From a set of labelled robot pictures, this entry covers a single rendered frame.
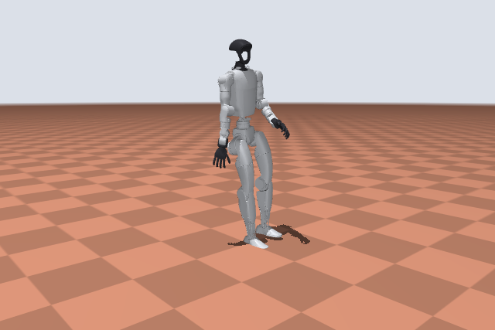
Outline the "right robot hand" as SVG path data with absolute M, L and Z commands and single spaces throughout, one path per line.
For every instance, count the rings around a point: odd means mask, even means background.
M 220 138 L 219 138 L 220 139 Z M 220 159 L 220 168 L 221 165 L 222 165 L 222 159 L 223 159 L 223 167 L 225 167 L 225 158 L 227 157 L 227 160 L 228 160 L 228 163 L 230 164 L 230 159 L 229 159 L 229 156 L 227 154 L 227 144 L 228 144 L 228 138 L 227 138 L 227 141 L 226 141 L 226 145 L 219 145 L 219 139 L 218 139 L 218 144 L 217 146 L 219 147 L 216 152 L 215 152 L 215 156 L 214 156 L 214 159 L 213 159 L 213 165 L 215 165 L 215 161 L 216 161 L 216 158 L 217 158 L 217 163 L 216 163 L 216 166 L 218 167 L 218 162 L 219 162 L 219 159 Z

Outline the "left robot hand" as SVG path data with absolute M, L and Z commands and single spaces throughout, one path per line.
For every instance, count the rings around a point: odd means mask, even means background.
M 273 125 L 275 126 L 275 128 L 279 129 L 281 128 L 281 132 L 285 132 L 283 135 L 286 134 L 285 138 L 288 139 L 289 138 L 289 132 L 288 132 L 288 129 L 286 128 L 286 126 L 279 120 L 279 119 L 276 119 L 276 118 L 272 118 L 271 119 L 271 122 L 273 123 Z

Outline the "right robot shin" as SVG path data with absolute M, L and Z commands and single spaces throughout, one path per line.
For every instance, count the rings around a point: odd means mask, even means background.
M 244 219 L 244 223 L 247 230 L 247 237 L 249 240 L 253 240 L 255 235 L 255 219 L 256 219 L 256 208 L 253 192 L 249 193 L 247 197 L 243 189 L 238 189 L 237 197 L 239 199 L 239 209 L 241 211 L 241 216 Z M 249 238 L 250 237 L 250 238 Z

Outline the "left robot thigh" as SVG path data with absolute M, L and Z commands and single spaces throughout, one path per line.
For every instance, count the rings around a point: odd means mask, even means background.
M 249 145 L 257 146 L 254 156 L 261 173 L 261 176 L 255 180 L 255 187 L 260 191 L 265 191 L 272 180 L 273 171 L 271 150 L 265 134 L 262 131 L 254 131 L 254 140 Z

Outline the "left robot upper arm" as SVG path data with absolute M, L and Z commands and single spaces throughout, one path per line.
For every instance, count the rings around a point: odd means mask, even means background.
M 263 98 L 264 94 L 264 89 L 263 89 L 263 74 L 259 70 L 255 70 L 257 74 L 257 101 L 256 101 L 256 108 L 257 109 L 263 109 L 264 107 L 268 106 L 268 102 L 265 98 Z

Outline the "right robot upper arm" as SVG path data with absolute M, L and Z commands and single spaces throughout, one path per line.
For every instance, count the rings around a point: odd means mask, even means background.
M 218 84 L 220 87 L 220 109 L 222 106 L 227 106 L 228 113 L 227 116 L 234 115 L 235 109 L 230 105 L 230 92 L 231 86 L 234 83 L 234 74 L 226 73 L 224 75 L 219 76 Z

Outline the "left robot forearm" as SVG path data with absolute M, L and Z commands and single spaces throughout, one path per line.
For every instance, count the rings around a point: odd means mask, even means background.
M 278 119 L 278 118 L 277 118 L 277 117 L 275 116 L 275 114 L 272 112 L 272 110 L 271 110 L 271 108 L 270 108 L 269 104 L 268 104 L 268 106 L 266 106 L 266 107 L 264 107 L 264 108 L 262 109 L 261 113 L 262 113 L 262 114 L 266 117 L 266 119 L 267 119 L 267 120 L 268 120 L 268 122 L 271 124 L 271 126 L 272 126 L 273 128 L 275 128 L 275 126 L 274 126 L 274 125 L 273 125 L 273 123 L 271 122 L 271 119 L 272 119 L 272 118 L 276 118 L 276 119 Z

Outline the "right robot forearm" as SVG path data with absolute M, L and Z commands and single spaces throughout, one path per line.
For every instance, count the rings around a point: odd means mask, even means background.
M 227 138 L 230 134 L 230 118 L 227 117 L 228 108 L 227 106 L 222 106 L 220 110 L 220 139 L 219 145 L 226 145 Z

